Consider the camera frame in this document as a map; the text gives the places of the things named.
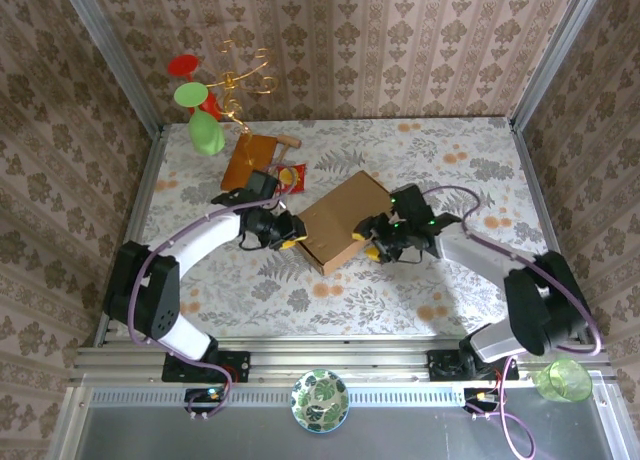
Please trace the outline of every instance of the cardboard box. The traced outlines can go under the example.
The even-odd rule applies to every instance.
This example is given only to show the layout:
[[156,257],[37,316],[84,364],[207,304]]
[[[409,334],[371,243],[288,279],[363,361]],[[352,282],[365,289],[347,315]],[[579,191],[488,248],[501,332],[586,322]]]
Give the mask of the cardboard box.
[[329,275],[365,246],[351,238],[356,225],[390,209],[389,192],[366,172],[358,172],[299,214],[307,239],[296,247],[316,270]]

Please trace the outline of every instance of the aluminum frame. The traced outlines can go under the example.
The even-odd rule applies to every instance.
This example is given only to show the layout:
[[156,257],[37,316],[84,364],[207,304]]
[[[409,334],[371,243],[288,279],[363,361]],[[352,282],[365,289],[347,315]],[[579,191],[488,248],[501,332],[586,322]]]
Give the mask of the aluminum frame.
[[163,124],[159,112],[147,96],[142,80],[133,69],[125,49],[116,35],[112,21],[105,15],[98,0],[69,0],[80,21],[113,72],[129,103],[144,125],[150,138],[156,138]]
[[[99,388],[93,389],[92,408],[184,407],[185,388]],[[427,385],[415,387],[349,387],[351,407],[457,407],[465,404],[461,386]],[[229,395],[228,407],[291,408],[291,386],[264,387],[239,385]],[[213,407],[211,402],[205,405]]]
[[[116,323],[110,322],[109,333],[112,335],[105,338],[101,348],[81,348],[78,351],[71,386],[61,408],[48,457],[52,460],[75,458],[94,391],[118,387],[124,391],[173,392],[180,388],[210,386],[162,383],[164,353],[154,347],[137,347],[126,336],[115,335]],[[393,336],[337,339],[221,338],[219,341],[220,348],[249,350],[252,353],[252,374],[249,383],[236,387],[236,391],[240,392],[242,389],[255,392],[260,389],[272,391],[290,388],[302,373],[317,366],[335,371],[354,389],[419,392],[430,385],[426,352],[456,348],[458,343],[458,339],[454,338]],[[520,356],[518,366],[521,379],[508,382],[507,387],[531,388],[532,376],[556,357],[555,353],[544,357]],[[593,398],[614,458],[640,459],[637,439],[615,383],[615,371],[608,355],[602,352],[594,357],[573,358],[594,377]],[[438,382],[437,386],[484,388],[492,386],[492,382]]]
[[597,0],[571,0],[511,117],[524,130]]

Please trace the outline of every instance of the wooden handle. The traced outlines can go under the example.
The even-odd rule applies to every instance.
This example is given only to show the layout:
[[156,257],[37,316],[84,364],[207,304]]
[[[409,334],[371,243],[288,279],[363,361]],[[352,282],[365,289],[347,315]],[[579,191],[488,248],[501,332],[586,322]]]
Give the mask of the wooden handle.
[[[274,165],[282,163],[282,161],[284,160],[284,155],[287,153],[287,150],[289,150],[289,145],[283,145],[282,150],[280,150],[280,155],[278,155],[278,157],[272,163]],[[274,173],[276,173],[276,167],[269,169],[270,175],[273,175]]]
[[276,138],[278,140],[278,143],[293,148],[300,148],[300,145],[302,145],[302,141],[300,139],[292,137],[290,135],[278,135]]

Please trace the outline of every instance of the gray floor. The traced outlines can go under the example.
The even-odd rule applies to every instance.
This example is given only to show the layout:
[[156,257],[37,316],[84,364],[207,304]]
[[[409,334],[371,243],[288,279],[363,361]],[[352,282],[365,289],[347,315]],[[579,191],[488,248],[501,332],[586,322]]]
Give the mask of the gray floor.
[[[512,390],[507,411],[532,429],[537,459],[610,459],[593,400],[556,404]],[[300,428],[287,408],[228,408],[208,422],[182,409],[94,408],[82,438],[83,460],[203,459],[509,459],[497,419],[472,421],[457,408],[352,408],[336,431]],[[516,445],[528,446],[518,427]]]

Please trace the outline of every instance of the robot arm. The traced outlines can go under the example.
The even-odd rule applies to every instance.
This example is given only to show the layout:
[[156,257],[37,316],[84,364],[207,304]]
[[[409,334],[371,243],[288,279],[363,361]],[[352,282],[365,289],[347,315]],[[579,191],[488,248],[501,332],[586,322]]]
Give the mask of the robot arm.
[[[200,221],[192,224],[181,238],[170,242],[162,255],[153,258],[137,295],[134,328],[155,340],[170,352],[189,360],[215,364],[217,341],[198,330],[180,313],[180,280],[189,269],[220,245],[252,233],[260,242],[258,248],[282,250],[306,238],[302,221],[290,212],[274,214],[262,206],[272,197],[277,180],[262,172],[253,172],[243,189],[219,195]],[[225,207],[235,211],[216,214]],[[165,241],[151,246],[127,242],[118,251],[107,287],[104,312],[128,324],[129,304],[134,282],[145,261]]]
[[483,365],[528,351],[543,355],[585,327],[581,313],[525,262],[539,267],[588,307],[559,253],[533,255],[465,229],[460,218],[435,216],[419,188],[407,185],[391,193],[391,215],[363,220],[354,238],[371,240],[367,255],[381,263],[402,262],[406,248],[414,247],[436,258],[454,261],[505,291],[509,316],[471,333],[460,344],[460,357],[470,376]]

